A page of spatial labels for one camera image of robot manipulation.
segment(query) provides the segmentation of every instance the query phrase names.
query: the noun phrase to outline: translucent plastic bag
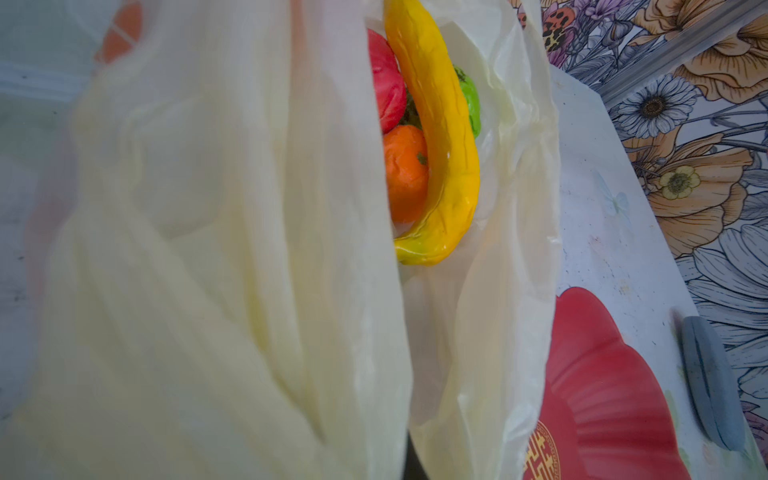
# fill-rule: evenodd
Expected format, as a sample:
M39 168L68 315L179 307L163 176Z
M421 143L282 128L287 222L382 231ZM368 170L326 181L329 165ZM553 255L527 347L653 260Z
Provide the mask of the translucent plastic bag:
M435 480L519 478L560 250L540 22L424 0L481 98L482 185L456 251L398 281L382 2L141 4L74 113L77 205L0 474L398 478L408 423Z

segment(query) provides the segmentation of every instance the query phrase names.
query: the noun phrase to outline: gray oval object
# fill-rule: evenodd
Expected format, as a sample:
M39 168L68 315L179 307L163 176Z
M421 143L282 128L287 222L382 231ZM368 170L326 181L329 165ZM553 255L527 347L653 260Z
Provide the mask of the gray oval object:
M682 337L688 387L704 431L720 447L742 450L745 431L739 387L720 337L700 316L683 320Z

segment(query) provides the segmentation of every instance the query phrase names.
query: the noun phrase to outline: white flower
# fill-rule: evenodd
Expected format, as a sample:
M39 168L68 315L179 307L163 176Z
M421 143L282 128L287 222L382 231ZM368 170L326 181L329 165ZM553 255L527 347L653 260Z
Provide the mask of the white flower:
M611 120L626 137L666 134L688 119L701 93L683 78L666 74L611 109Z
M677 266L696 301L726 345L739 387L768 399L768 230L745 225L725 229L722 252L699 247Z

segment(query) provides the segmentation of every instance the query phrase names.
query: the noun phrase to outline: scalloped red plate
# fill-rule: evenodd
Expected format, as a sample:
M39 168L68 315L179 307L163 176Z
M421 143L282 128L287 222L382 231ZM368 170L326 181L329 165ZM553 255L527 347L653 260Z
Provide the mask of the scalloped red plate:
M690 479L656 377L583 288L557 300L544 403L523 474L540 478Z

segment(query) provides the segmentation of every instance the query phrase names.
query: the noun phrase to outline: flower center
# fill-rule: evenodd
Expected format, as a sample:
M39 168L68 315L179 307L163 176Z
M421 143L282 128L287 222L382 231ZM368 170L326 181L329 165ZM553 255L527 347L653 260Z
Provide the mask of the flower center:
M659 95L646 98L640 106L640 115L646 118L655 118L661 115L661 112L667 108L667 101Z
M670 183L667 184L667 187L672 191L673 194L678 194L686 188L690 187L690 176L686 174L672 175Z

